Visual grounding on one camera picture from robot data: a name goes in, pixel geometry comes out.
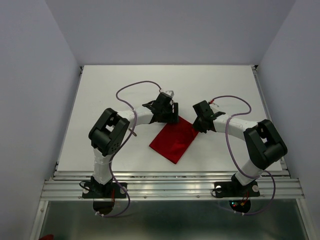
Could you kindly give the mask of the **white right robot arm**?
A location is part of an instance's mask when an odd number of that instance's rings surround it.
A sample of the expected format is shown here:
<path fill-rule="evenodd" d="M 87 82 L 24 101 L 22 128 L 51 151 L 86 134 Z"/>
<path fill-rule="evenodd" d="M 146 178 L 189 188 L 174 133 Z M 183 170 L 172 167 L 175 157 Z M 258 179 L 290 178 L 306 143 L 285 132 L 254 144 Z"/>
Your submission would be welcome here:
<path fill-rule="evenodd" d="M 193 105 L 193 109 L 196 119 L 192 126 L 196 131 L 225 134 L 229 154 L 237 168 L 230 182 L 231 192 L 235 195 L 246 192 L 248 184 L 288 153 L 285 142 L 268 119 L 258 122 L 239 119 L 237 116 L 241 116 L 241 113 L 228 115 L 220 111 L 216 104 L 205 100 Z M 229 136 L 243 140 L 246 144 L 249 160 L 242 167 L 239 167 L 232 153 Z"/>

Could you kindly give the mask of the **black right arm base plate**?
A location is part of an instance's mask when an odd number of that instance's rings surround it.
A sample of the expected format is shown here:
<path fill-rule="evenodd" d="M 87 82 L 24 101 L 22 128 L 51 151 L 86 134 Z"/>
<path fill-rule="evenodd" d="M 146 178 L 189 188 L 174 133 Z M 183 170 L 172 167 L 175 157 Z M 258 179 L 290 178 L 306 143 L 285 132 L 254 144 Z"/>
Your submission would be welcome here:
<path fill-rule="evenodd" d="M 215 198 L 242 198 L 242 197 L 259 197 L 260 190 L 258 183 L 253 181 L 246 186 L 235 181 L 220 181 L 213 183 L 211 195 Z"/>

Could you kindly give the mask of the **red cloth napkin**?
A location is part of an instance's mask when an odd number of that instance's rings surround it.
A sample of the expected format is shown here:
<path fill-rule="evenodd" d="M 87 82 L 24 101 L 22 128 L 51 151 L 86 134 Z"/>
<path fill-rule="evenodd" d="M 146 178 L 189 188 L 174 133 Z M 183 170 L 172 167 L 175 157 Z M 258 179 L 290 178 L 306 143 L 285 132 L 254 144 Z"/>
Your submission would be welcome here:
<path fill-rule="evenodd" d="M 167 123 L 149 147 L 176 165 L 198 133 L 190 122 L 179 117 L 178 123 Z"/>

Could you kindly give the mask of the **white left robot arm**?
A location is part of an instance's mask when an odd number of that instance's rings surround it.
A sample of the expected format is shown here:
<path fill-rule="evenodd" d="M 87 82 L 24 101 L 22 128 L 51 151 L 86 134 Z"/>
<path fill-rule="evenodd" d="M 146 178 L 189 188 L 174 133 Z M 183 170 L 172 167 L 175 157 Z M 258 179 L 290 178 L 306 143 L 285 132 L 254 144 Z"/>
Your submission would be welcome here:
<path fill-rule="evenodd" d="M 114 154 L 126 141 L 129 129 L 139 125 L 153 123 L 178 123 L 179 106 L 173 101 L 172 90 L 162 91 L 155 100 L 143 104 L 134 110 L 115 111 L 107 108 L 98 118 L 88 134 L 94 152 L 94 170 L 91 183 L 100 197 L 111 193 L 113 177 L 110 163 Z"/>

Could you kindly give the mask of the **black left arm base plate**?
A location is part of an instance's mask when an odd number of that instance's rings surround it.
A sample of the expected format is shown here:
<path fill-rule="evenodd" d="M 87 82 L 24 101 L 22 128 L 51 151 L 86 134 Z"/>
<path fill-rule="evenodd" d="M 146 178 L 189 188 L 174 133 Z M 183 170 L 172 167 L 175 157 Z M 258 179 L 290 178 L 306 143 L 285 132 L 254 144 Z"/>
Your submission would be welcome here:
<path fill-rule="evenodd" d="M 106 186 L 98 186 L 91 181 L 81 181 L 83 199 L 126 199 L 127 194 L 115 182 L 109 182 Z"/>

